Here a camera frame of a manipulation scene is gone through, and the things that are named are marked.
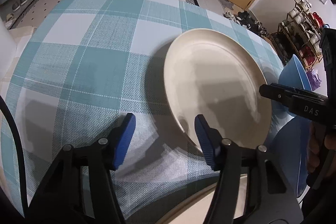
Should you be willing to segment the right hand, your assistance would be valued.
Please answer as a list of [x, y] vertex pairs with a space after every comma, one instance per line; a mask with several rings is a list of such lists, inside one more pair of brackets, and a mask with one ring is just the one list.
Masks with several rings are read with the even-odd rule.
[[[324, 136], [326, 128], [320, 124], [311, 122], [310, 123], [310, 137], [307, 144], [307, 157], [306, 157], [306, 168], [309, 173], [315, 171], [319, 166], [319, 150], [321, 147], [321, 141], [318, 140], [318, 136]], [[324, 140], [324, 146], [327, 149], [335, 151], [335, 135], [327, 135]], [[331, 176], [335, 173], [335, 155], [326, 176]]]

